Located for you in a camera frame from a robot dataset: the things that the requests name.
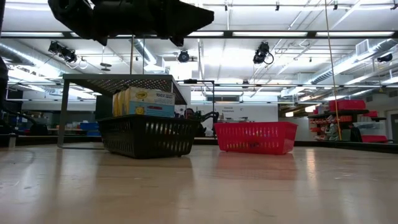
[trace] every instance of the storage shelf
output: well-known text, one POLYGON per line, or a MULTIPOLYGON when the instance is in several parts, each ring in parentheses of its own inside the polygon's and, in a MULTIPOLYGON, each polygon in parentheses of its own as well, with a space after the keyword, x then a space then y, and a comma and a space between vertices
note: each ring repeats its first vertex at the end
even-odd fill
MULTIPOLYGON (((341 110, 338 111, 338 115, 339 116, 343 116, 343 115, 358 115, 358 114, 366 114, 369 113, 369 110, 341 110)), ((312 119, 312 118, 327 118, 330 115, 336 115, 336 111, 331 111, 331 112, 327 112, 324 114, 316 114, 316 115, 311 115, 308 116, 308 118, 312 119)))
POLYGON ((385 121, 387 118, 371 118, 371 119, 372 121, 379 122, 379 121, 385 121))
POLYGON ((175 93, 176 105, 187 104, 172 75, 64 74, 63 79, 108 97, 133 86, 175 93))

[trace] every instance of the wooden table surface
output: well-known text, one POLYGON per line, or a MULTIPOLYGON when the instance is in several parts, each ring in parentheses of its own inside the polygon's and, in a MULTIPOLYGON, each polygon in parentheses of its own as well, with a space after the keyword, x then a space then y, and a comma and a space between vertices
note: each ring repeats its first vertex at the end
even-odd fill
POLYGON ((151 160, 0 149, 0 223, 397 223, 397 173, 397 155, 344 149, 194 146, 151 160))

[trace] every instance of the red bin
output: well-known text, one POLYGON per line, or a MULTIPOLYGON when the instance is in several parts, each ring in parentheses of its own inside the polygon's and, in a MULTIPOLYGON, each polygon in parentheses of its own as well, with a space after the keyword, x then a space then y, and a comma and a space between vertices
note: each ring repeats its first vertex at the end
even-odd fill
POLYGON ((284 155, 293 150, 297 125, 290 122, 217 123, 222 151, 284 155))
MULTIPOLYGON (((366 103, 363 100, 338 100, 338 110, 365 110, 366 103)), ((329 101, 329 110, 336 111, 336 103, 334 100, 329 101)))

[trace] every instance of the cable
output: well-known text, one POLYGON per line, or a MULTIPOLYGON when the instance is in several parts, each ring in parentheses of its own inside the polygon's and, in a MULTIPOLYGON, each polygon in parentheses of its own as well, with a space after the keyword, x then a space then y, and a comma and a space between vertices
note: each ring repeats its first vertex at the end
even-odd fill
POLYGON ((329 30, 329 19, 328 19, 328 5, 327 1, 325 0, 325 13, 326 13, 326 28, 328 31, 328 43, 329 43, 329 53, 330 53, 330 62, 331 62, 331 72, 333 74, 333 94, 335 96, 335 106, 336 106, 336 120, 337 120, 337 128, 338 128, 338 136, 340 141, 342 140, 341 138, 341 129, 340 129, 340 119, 338 117, 338 106, 337 106, 337 88, 336 88, 336 82, 335 82, 335 66, 333 64, 333 56, 331 53, 331 43, 330 43, 330 30, 329 30))
POLYGON ((270 52, 268 53, 268 55, 270 55, 270 56, 272 57, 272 61, 268 63, 268 62, 266 62, 266 60, 264 59, 264 63, 266 63, 267 65, 270 65, 270 64, 274 63, 274 56, 273 56, 270 52))

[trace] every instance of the ceiling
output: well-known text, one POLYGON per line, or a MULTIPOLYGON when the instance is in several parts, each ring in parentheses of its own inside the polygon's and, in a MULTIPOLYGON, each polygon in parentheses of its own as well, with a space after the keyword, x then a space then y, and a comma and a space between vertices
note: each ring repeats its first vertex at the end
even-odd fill
MULTIPOLYGON (((224 0, 185 2, 203 5, 202 7, 215 12, 214 22, 203 30, 326 30, 324 0, 280 0, 279 11, 275 11, 275 0, 229 0, 228 12, 225 11, 224 0)), ((328 0, 328 2, 331 3, 328 10, 328 22, 333 30, 398 29, 396 22, 398 9, 389 9, 392 7, 391 0, 339 0, 339 8, 335 11, 332 9, 333 1, 328 0), (361 5, 355 10, 350 10, 358 2, 361 5)), ((47 0, 8 0, 3 31, 69 30, 53 18, 47 6, 47 0)), ((37 51, 51 57, 48 52, 50 39, 15 39, 15 41, 28 46, 31 53, 37 51)), ((85 70, 78 69, 76 72, 106 73, 101 71, 101 62, 112 65, 108 73, 130 72, 131 44, 128 40, 109 40, 104 49, 101 44, 92 40, 63 39, 58 41, 69 49, 76 50, 76 54, 90 63, 85 70)), ((264 41, 269 42, 271 49, 274 48, 274 63, 266 68, 264 64, 254 65, 252 62, 254 51, 261 41, 261 39, 202 39, 204 78, 218 82, 235 82, 243 79, 251 82, 253 79, 255 82, 267 82, 272 79, 276 83, 298 83, 298 74, 316 73, 331 64, 327 40, 295 39, 281 40, 278 43, 277 39, 269 39, 264 41), (300 55, 309 44, 312 45, 309 50, 300 55)), ((331 40, 333 61, 350 54, 355 50, 355 45, 361 41, 363 39, 331 40)), ((199 78, 196 39, 185 39, 183 47, 176 47, 168 40, 159 39, 147 39, 145 45, 154 55, 163 57, 167 67, 178 66, 175 55, 178 55, 181 50, 188 50, 188 53, 195 58, 194 62, 189 63, 193 69, 192 77, 199 78)), ((133 56, 133 72, 145 73, 141 56, 136 51, 133 56)), ((59 57, 53 59, 62 62, 59 57)), ((349 74, 361 75, 367 69, 365 66, 369 66, 369 63, 358 65, 349 74)))

